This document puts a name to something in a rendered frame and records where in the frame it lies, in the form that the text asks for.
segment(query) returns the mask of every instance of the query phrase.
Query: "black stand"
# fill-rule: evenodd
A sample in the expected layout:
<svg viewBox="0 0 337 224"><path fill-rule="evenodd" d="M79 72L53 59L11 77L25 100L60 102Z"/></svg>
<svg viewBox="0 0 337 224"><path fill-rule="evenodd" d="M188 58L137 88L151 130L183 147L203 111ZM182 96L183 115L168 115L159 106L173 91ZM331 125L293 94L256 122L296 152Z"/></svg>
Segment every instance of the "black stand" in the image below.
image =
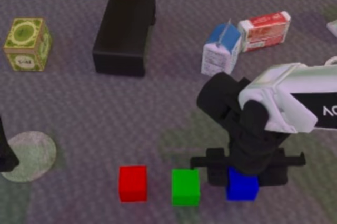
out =
<svg viewBox="0 0 337 224"><path fill-rule="evenodd" d="M288 167L304 166L305 156L286 157L279 148L289 134L265 131L269 119L259 102L248 101L241 110L238 95L250 83L239 82L225 73L212 77L202 88L197 106L228 131L229 155L223 148L208 148L205 157L192 157L191 169L207 168L209 184L227 186L227 168L246 175L257 175L260 186L280 186L288 182Z"/></svg>
<svg viewBox="0 0 337 224"><path fill-rule="evenodd" d="M19 163L19 159L7 142L0 118L0 172L11 172Z"/></svg>

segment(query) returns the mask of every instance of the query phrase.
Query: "gray table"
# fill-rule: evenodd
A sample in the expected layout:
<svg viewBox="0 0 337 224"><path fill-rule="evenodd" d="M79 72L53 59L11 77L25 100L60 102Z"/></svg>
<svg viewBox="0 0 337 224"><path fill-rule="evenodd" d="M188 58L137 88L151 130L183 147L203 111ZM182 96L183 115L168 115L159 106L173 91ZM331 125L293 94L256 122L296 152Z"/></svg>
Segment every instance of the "gray table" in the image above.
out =
<svg viewBox="0 0 337 224"><path fill-rule="evenodd" d="M1 0L2 43L12 19L42 16L54 38L43 73L15 73L0 57L0 112L8 138L42 131L60 156L30 184L0 178L0 223L337 223L337 134L294 135L289 154L308 164L292 168L287 186L263 188L254 203L226 202L224 189L205 183L198 209L171 207L171 170L189 157L226 145L227 135L196 108L208 77L200 72L202 46L229 18L287 10L293 18L283 45L242 54L236 79L257 77L277 63L323 64L337 39L325 28L325 7L337 0L157 0L147 75L98 75L91 49L107 0ZM148 166L149 199L120 204L120 165Z"/></svg>

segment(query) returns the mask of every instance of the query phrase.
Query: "red cube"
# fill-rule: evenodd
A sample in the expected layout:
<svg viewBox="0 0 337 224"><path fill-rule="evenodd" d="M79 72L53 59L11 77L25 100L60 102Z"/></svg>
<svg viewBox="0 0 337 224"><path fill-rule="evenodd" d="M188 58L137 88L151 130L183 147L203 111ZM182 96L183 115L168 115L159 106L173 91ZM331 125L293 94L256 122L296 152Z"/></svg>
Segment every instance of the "red cube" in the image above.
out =
<svg viewBox="0 0 337 224"><path fill-rule="evenodd" d="M121 166L118 180L121 202L147 201L147 167Z"/></svg>

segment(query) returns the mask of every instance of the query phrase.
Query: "green and yellow box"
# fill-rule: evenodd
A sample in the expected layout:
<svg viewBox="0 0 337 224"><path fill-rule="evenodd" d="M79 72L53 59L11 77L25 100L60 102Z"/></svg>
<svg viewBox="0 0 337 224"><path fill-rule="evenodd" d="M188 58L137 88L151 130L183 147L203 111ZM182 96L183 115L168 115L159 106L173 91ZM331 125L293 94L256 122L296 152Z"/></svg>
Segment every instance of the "green and yellow box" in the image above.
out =
<svg viewBox="0 0 337 224"><path fill-rule="evenodd" d="M51 46L43 18L15 18L4 52L14 71L44 71Z"/></svg>

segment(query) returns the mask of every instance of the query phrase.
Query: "green patterned cube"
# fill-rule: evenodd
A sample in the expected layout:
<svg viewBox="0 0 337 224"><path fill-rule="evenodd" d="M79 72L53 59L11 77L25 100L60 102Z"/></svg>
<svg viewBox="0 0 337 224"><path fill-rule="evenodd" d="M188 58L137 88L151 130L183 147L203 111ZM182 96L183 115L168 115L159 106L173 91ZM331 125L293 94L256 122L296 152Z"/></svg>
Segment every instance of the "green patterned cube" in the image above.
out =
<svg viewBox="0 0 337 224"><path fill-rule="evenodd" d="M200 202L199 170L172 170L172 205L196 207Z"/></svg>
<svg viewBox="0 0 337 224"><path fill-rule="evenodd" d="M51 46L43 18L16 18L4 51L14 71L44 71Z"/></svg>

